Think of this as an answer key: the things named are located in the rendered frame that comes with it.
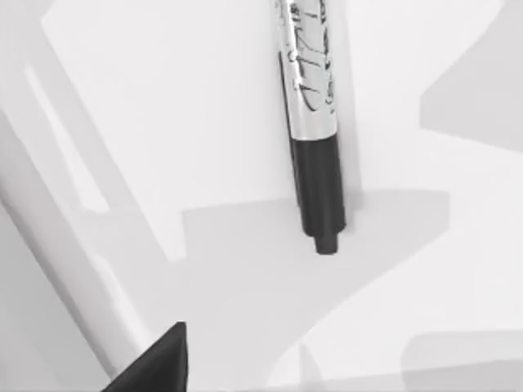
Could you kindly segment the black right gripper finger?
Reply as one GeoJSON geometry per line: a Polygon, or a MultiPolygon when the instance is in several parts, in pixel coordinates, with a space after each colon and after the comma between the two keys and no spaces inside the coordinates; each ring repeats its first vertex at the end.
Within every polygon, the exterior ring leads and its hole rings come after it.
{"type": "Polygon", "coordinates": [[[186,323],[173,324],[100,392],[188,392],[186,323]]]}

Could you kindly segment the silver and black marker pen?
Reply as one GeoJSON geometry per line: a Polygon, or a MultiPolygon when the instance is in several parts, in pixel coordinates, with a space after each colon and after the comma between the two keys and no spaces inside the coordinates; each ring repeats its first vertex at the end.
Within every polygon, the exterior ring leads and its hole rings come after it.
{"type": "Polygon", "coordinates": [[[274,0],[278,60],[302,230],[320,255],[346,228],[326,0],[274,0]]]}

